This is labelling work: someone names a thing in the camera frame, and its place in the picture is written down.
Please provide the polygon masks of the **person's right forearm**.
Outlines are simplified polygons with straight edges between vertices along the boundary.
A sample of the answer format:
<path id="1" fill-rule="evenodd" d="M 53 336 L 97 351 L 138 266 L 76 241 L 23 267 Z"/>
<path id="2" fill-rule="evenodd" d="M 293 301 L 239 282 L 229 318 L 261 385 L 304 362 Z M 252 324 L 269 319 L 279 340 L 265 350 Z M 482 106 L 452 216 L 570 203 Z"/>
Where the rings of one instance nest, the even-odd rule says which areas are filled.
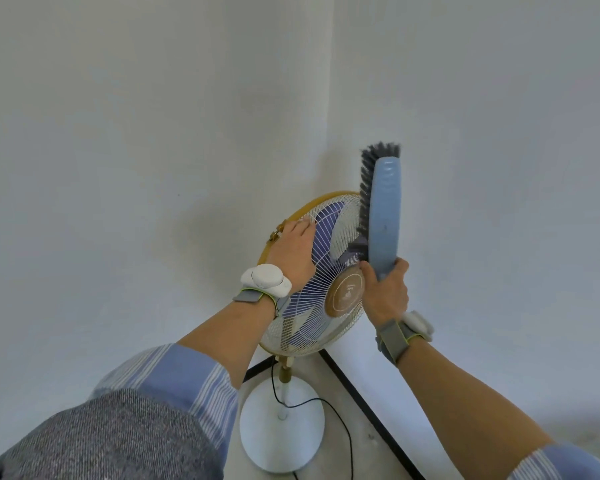
<path id="1" fill-rule="evenodd" d="M 506 480 L 531 453 L 555 444 L 519 407 L 419 336 L 398 369 L 465 480 Z"/>

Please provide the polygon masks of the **person's left forearm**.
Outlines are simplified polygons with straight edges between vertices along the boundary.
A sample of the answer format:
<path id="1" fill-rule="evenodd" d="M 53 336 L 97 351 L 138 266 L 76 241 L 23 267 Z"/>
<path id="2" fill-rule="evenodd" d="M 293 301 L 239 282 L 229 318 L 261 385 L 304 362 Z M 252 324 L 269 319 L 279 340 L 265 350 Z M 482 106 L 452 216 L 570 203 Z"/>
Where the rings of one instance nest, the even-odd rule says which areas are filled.
<path id="1" fill-rule="evenodd" d="M 186 334 L 177 344 L 211 357 L 223 366 L 231 384 L 240 389 L 264 333 L 276 316 L 272 298 L 232 301 Z"/>

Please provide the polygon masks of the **person's right hand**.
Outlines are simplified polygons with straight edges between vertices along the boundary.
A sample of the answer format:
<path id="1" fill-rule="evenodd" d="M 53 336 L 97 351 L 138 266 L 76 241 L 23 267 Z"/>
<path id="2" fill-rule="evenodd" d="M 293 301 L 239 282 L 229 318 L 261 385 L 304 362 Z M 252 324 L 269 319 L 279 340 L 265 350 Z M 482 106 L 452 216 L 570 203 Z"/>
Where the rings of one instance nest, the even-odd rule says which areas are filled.
<path id="1" fill-rule="evenodd" d="M 386 322 L 401 318 L 408 308 L 408 288 L 404 275 L 409 263 L 402 258 L 396 258 L 393 269 L 382 280 L 371 295 L 362 297 L 363 308 L 369 321 L 376 329 Z"/>

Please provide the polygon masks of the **fan with yellow rim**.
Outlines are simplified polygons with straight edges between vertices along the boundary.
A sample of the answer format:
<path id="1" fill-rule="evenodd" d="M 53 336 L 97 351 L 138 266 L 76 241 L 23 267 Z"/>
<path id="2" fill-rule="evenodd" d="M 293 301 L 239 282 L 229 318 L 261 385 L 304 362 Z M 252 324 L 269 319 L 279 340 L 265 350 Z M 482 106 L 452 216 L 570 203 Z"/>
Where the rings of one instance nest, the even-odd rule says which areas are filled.
<path id="1" fill-rule="evenodd" d="M 290 218 L 316 224 L 315 273 L 266 331 L 260 346 L 273 357 L 270 379 L 247 396 L 240 412 L 240 440 L 247 457 L 269 474 L 295 474 L 313 459 L 324 437 L 326 401 L 295 376 L 294 360 L 323 350 L 360 318 L 364 279 L 349 245 L 360 236 L 360 196 L 328 193 Z"/>

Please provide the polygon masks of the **grey knit garment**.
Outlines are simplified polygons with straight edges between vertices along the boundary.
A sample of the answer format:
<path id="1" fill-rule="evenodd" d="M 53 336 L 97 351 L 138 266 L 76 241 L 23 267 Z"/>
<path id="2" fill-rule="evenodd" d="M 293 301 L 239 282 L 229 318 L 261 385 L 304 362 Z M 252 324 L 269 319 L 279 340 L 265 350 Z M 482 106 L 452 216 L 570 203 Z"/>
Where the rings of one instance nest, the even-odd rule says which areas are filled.
<path id="1" fill-rule="evenodd" d="M 224 480 L 197 419 L 123 389 L 61 411 L 0 455 L 0 480 Z"/>

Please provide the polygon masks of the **person's left hand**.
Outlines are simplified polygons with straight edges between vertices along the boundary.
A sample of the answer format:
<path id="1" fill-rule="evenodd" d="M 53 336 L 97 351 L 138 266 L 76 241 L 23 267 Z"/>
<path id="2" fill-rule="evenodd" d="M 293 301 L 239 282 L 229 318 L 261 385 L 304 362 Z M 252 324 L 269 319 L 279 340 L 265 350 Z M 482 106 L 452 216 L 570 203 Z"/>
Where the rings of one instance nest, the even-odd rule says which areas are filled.
<path id="1" fill-rule="evenodd" d="M 316 266 L 312 260 L 314 237 L 284 237 L 283 228 L 269 250 L 265 263 L 280 268 L 291 283 L 290 294 L 302 290 L 315 274 Z"/>

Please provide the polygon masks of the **blue brush with grey bristles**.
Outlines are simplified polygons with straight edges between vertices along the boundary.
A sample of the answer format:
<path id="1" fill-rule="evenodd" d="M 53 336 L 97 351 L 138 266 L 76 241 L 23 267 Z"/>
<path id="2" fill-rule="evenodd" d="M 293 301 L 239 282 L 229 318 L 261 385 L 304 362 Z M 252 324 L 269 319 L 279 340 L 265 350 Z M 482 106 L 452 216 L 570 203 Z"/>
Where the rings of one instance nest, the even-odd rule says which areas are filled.
<path id="1" fill-rule="evenodd" d="M 397 258 L 400 206 L 400 144 L 372 144 L 361 153 L 358 230 L 367 241 L 365 260 L 378 280 L 389 275 Z"/>

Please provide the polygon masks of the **blue striped shirt sleeve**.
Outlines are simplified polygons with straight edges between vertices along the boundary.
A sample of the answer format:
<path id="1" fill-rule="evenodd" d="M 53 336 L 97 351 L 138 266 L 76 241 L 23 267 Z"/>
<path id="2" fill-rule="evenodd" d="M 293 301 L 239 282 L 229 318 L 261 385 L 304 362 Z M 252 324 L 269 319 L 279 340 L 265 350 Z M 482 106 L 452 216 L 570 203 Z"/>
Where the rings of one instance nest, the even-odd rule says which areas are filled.
<path id="1" fill-rule="evenodd" d="M 135 390 L 195 418 L 225 466 L 238 390 L 221 364 L 177 344 L 152 347 L 105 375 L 89 399 L 122 389 Z"/>
<path id="2" fill-rule="evenodd" d="M 569 444 L 550 444 L 523 459 L 506 480 L 600 480 L 600 459 Z"/>

